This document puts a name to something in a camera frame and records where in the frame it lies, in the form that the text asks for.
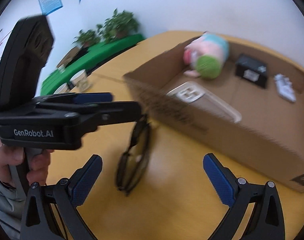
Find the grey sleeve forearm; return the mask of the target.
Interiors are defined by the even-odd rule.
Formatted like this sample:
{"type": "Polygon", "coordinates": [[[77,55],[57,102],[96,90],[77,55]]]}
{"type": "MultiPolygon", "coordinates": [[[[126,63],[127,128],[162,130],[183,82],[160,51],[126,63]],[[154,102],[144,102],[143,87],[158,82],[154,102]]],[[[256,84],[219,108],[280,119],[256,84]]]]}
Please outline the grey sleeve forearm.
{"type": "Polygon", "coordinates": [[[20,239],[24,206],[17,190],[0,181],[0,225],[10,239],[20,239]]]}

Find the person's left hand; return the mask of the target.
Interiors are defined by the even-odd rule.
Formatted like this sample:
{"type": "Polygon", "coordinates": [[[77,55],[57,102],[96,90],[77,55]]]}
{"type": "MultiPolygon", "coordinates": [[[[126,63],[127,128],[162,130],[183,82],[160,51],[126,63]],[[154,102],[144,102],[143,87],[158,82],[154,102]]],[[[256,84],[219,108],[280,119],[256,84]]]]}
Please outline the person's left hand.
{"type": "MultiPolygon", "coordinates": [[[[40,185],[46,184],[53,152],[54,150],[42,150],[41,154],[30,160],[30,172],[26,175],[29,185],[34,182],[40,185]]],[[[22,147],[7,146],[0,141],[0,182],[6,187],[16,187],[9,167],[22,164],[24,158],[25,153],[22,147]]]]}

